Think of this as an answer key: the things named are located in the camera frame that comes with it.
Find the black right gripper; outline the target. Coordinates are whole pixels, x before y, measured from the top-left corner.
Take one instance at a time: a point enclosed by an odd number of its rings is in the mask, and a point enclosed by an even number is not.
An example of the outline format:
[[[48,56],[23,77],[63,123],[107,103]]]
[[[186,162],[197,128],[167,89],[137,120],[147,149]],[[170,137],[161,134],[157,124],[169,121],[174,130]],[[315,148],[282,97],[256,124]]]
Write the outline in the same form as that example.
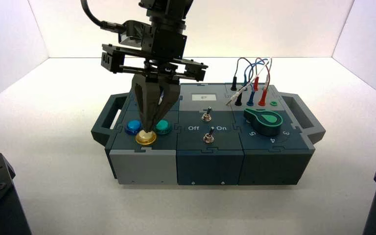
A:
[[[123,25],[117,33],[120,44],[141,49],[103,44],[101,66],[112,73],[135,74],[132,88],[142,128],[150,132],[179,100],[181,90],[179,81],[159,81],[155,77],[203,81],[208,66],[183,58],[187,37],[179,32],[150,25]],[[126,66],[126,55],[143,58],[143,67]]]

